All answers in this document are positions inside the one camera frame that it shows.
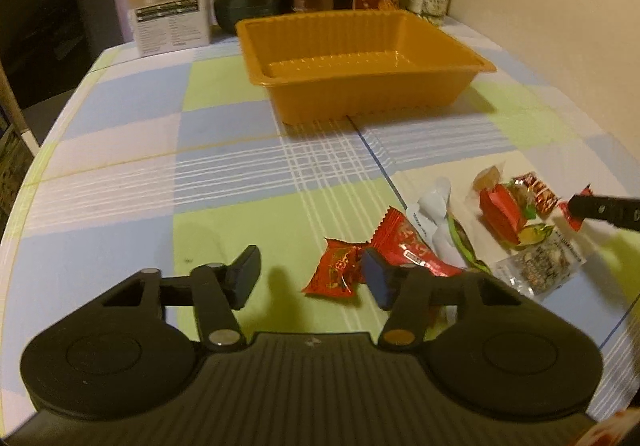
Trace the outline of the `red snack bar packet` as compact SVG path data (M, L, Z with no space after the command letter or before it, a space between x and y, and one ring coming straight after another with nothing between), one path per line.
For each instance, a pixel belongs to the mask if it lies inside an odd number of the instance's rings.
M447 264L435 255L409 223L405 214L394 207L386 210L370 245L393 266L420 266L440 277L456 276L463 272L460 267Z

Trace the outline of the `white and green snack packet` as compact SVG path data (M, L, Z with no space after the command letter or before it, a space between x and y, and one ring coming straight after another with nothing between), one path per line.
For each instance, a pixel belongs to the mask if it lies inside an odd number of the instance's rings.
M406 217L442 261L459 269L490 274L489 266L477 256L468 234L452 213L450 195L450 181L436 177L416 203L408 204Z

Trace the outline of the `red crinkled candy wrapper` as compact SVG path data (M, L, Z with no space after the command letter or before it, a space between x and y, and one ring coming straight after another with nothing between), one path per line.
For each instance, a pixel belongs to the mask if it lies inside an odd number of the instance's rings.
M302 289L306 296L330 299L350 299L356 287L364 284L361 260L368 243L348 243L327 238L326 250L322 253L314 275Z

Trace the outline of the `red white patterned candy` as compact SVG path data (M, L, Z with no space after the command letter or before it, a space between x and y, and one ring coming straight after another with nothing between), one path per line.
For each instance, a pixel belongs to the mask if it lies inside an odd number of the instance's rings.
M535 172L529 172L514 177L514 183L524 186L534 197L537 214L545 219L560 201L551 188L537 177Z

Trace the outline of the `clear packet nut snack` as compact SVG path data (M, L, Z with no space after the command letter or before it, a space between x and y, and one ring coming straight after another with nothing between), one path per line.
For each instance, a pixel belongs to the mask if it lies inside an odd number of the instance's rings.
M529 299L542 300L582 267L579 250L558 231L497 262L494 276Z

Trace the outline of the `green yellow snack packet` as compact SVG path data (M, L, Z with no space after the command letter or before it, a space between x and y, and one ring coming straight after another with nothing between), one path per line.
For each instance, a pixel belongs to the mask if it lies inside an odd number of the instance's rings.
M554 231L554 226L544 223L527 224L518 232L517 248L535 246L545 241Z

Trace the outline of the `green wrapped round candy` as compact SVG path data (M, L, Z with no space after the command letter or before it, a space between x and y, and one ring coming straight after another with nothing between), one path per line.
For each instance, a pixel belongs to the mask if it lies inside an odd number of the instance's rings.
M512 179L506 183L506 189L520 208L523 217L526 220L535 220L537 218L535 195L525 183Z

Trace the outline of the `red boxy snack packet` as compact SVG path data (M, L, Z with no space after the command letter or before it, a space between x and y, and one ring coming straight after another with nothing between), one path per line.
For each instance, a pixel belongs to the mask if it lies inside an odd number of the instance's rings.
M480 211L498 237L512 246L521 244L526 218L509 190L502 184L483 188L478 194Z

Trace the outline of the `checked pastel tablecloth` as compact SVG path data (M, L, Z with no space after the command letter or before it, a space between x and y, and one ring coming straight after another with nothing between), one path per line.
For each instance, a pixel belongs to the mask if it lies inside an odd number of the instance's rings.
M504 255L470 195L487 167L536 172L564 198L585 186L638 195L638 161L614 136L498 44L456 21L445 30L496 66L450 107L305 128L282 125L235 39L152 58L106 50L42 144L2 238L2 431L32 414L19 367L30 339L145 267L184 275L256 245L247 333L377 335L385 315L368 290L331 301L303 288L328 239L368 240L389 207L438 177L487 263Z

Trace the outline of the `orange plastic tray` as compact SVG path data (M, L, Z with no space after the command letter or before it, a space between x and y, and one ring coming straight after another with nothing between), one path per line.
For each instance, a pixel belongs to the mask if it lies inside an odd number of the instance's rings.
M236 26L252 84L287 125L445 107L496 66L404 10L296 13Z

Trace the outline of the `black chair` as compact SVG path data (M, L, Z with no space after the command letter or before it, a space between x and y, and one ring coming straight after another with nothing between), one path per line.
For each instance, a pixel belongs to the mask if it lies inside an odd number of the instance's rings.
M1 0L1 64L37 143L100 54L122 41L115 0Z

